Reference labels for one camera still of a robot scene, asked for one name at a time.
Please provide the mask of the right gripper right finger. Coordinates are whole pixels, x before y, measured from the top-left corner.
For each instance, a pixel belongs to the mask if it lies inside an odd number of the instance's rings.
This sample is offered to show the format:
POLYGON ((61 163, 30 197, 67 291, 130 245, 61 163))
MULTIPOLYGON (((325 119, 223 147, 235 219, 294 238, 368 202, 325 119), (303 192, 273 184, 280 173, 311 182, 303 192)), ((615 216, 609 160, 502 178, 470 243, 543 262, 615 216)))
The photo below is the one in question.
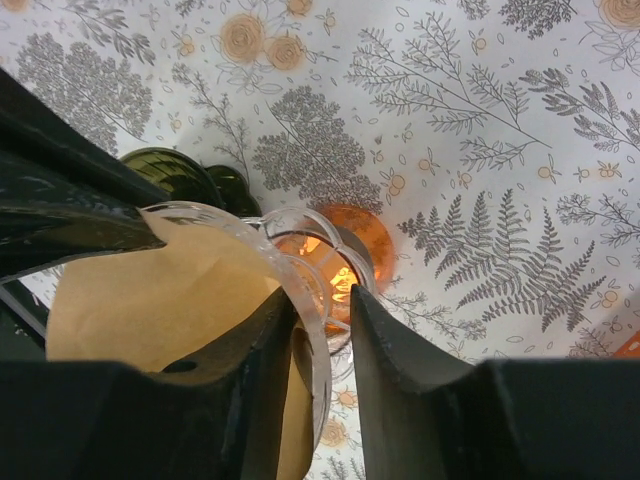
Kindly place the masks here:
POLYGON ((635 479, 639 364, 468 364, 351 291, 351 338, 370 479, 635 479))

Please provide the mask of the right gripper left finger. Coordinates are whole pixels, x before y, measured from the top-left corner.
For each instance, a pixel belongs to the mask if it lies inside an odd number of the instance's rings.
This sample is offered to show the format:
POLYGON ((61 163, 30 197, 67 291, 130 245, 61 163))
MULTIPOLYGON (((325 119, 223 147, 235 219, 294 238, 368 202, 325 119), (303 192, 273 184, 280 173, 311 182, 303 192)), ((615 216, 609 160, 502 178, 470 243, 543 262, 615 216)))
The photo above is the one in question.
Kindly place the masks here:
POLYGON ((1 365, 5 479, 273 479, 296 311, 282 290, 159 373, 1 365))

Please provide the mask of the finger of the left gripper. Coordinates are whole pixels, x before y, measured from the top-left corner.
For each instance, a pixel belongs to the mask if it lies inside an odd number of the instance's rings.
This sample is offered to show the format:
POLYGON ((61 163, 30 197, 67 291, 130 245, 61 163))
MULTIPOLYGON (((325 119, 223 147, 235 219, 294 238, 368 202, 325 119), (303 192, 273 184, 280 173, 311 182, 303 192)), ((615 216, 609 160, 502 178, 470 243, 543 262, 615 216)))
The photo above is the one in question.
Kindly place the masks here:
POLYGON ((140 210, 167 194, 1 75, 1 280, 164 246, 140 210))

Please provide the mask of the green glass dripper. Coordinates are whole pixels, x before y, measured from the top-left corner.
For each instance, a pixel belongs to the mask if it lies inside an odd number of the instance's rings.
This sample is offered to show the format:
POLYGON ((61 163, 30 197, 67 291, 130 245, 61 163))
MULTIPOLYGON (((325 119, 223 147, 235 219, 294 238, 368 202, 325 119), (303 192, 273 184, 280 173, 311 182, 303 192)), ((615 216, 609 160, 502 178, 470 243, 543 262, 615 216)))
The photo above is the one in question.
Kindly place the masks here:
POLYGON ((134 150, 122 156, 121 162, 164 190, 171 200, 214 206, 240 218, 262 215, 248 182, 232 167, 204 167, 183 153, 162 147, 134 150))

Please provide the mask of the brown paper coffee filter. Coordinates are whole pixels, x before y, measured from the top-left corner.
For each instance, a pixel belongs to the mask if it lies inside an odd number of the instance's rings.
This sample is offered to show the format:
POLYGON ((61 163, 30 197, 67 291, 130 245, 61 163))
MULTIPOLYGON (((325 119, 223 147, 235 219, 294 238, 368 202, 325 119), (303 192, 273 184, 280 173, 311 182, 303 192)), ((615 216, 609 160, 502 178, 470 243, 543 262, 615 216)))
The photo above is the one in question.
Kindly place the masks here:
MULTIPOLYGON (((268 265, 218 229, 147 221, 164 246, 68 262, 46 329, 50 361, 116 360, 158 373, 227 333, 279 287, 268 265)), ((277 478, 311 466, 312 397, 291 361, 277 478)))

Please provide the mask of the clear glass dripper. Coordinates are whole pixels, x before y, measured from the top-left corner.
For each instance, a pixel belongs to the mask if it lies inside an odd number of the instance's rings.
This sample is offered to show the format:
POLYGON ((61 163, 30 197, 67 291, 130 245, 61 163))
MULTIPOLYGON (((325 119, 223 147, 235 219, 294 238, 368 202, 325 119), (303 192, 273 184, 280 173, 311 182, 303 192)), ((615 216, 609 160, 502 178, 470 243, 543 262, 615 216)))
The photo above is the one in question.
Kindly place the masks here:
POLYGON ((213 206, 196 202, 169 201, 144 208, 147 215, 181 226, 206 226, 235 238, 257 254, 269 268, 269 277, 279 283, 295 307, 304 343, 294 355, 312 397, 313 442, 319 443, 329 417, 332 393, 332 363, 324 323, 314 302, 313 292, 298 273, 289 256, 267 237, 264 227, 269 215, 238 218, 213 206))

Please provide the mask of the orange coffee filter box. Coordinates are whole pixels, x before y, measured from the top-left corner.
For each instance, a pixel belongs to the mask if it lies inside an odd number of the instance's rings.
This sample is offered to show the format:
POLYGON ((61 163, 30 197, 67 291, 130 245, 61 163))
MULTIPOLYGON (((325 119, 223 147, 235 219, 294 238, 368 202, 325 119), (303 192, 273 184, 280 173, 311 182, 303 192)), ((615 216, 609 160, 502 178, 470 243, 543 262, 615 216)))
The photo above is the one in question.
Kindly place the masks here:
POLYGON ((626 341, 615 353, 615 358, 640 358, 640 337, 638 335, 633 336, 626 341))

